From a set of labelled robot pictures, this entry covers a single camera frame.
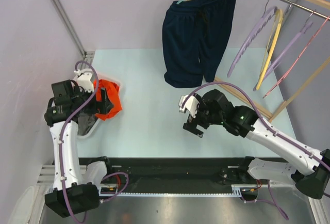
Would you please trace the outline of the orange shorts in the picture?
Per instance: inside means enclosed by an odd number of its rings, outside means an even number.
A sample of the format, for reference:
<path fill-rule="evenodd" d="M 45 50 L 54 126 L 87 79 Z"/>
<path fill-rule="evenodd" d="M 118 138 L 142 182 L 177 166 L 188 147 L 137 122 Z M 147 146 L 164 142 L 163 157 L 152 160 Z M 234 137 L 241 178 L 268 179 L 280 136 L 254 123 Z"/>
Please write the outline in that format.
<path fill-rule="evenodd" d="M 102 120 L 107 120 L 113 118 L 116 114 L 118 114 L 122 110 L 120 97 L 119 97 L 119 91 L 120 86 L 112 81 L 108 81 L 106 79 L 99 79 L 98 80 L 98 89 L 96 92 L 96 100 L 100 102 L 102 100 L 101 96 L 101 89 L 106 89 L 107 92 L 107 99 L 111 102 L 112 108 L 111 110 L 107 110 L 104 114 L 103 113 L 93 113 L 97 118 L 100 118 Z"/>

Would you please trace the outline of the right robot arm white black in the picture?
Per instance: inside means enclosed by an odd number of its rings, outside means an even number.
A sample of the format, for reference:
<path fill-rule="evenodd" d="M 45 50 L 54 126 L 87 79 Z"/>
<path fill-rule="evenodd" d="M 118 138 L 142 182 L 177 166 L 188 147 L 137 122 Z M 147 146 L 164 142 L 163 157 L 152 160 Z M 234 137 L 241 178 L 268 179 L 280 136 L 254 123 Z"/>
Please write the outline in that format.
<path fill-rule="evenodd" d="M 210 125 L 221 125 L 228 133 L 263 145 L 284 159 L 284 162 L 272 162 L 247 157 L 238 170 L 241 182 L 251 183 L 254 179 L 277 181 L 293 185 L 314 199 L 325 196 L 329 182 L 328 149 L 320 151 L 289 137 L 253 109 L 234 106 L 217 89 L 203 96 L 197 93 L 183 95 L 178 105 L 181 113 L 189 112 L 184 130 L 203 137 L 198 126 L 208 129 Z"/>

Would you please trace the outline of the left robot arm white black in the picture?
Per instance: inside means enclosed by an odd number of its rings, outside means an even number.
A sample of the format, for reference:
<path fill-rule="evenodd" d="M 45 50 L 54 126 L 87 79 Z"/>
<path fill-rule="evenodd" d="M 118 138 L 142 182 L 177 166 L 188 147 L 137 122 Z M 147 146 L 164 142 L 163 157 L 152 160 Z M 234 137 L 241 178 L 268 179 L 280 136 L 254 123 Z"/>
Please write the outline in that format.
<path fill-rule="evenodd" d="M 62 218 L 95 209 L 100 204 L 101 182 L 113 179 L 110 160 L 103 156 L 92 159 L 87 170 L 80 170 L 77 136 L 78 118 L 82 114 L 106 114 L 114 104 L 104 87 L 88 92 L 74 80 L 52 84 L 54 96 L 49 100 L 44 119 L 54 145 L 54 182 L 45 195 L 46 205 Z"/>

